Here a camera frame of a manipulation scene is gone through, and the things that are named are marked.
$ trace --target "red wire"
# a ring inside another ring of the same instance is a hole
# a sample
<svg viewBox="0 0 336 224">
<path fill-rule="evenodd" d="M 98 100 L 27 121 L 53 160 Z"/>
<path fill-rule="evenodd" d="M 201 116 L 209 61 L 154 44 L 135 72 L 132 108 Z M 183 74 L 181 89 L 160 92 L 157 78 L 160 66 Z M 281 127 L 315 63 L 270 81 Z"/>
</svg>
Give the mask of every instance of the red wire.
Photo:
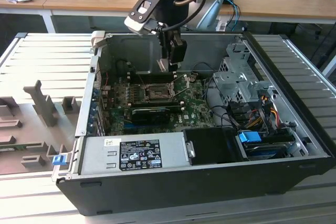
<svg viewBox="0 0 336 224">
<path fill-rule="evenodd" d="M 251 119 L 252 119 L 252 115 L 254 112 L 257 112 L 258 110 L 252 110 L 251 113 L 250 113 L 250 120 L 249 120 L 249 123 L 251 122 Z"/>
<path fill-rule="evenodd" d="M 106 72 L 106 82 L 105 82 L 105 86 L 104 87 L 106 87 L 107 86 L 107 82 L 109 81 L 109 74 Z"/>
</svg>

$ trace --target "blue latch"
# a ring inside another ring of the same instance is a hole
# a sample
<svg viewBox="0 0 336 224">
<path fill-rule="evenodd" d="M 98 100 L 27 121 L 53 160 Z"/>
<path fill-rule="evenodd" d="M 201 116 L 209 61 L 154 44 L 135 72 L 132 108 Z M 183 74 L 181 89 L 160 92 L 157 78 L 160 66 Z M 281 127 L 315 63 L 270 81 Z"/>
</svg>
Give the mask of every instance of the blue latch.
<svg viewBox="0 0 336 224">
<path fill-rule="evenodd" d="M 239 134 L 239 138 L 242 143 L 261 142 L 259 133 L 256 131 L 244 131 Z"/>
<path fill-rule="evenodd" d="M 55 155 L 52 159 L 53 165 L 66 165 L 67 164 L 67 154 Z"/>
</svg>

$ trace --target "power supply label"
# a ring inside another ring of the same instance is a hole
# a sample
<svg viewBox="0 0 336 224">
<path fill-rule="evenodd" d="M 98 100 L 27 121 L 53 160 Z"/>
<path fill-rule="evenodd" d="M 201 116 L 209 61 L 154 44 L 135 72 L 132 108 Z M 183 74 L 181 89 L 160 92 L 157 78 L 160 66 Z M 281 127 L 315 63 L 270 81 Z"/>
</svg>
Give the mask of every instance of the power supply label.
<svg viewBox="0 0 336 224">
<path fill-rule="evenodd" d="M 161 168 L 159 140 L 144 140 L 120 143 L 119 169 L 140 170 Z"/>
</svg>

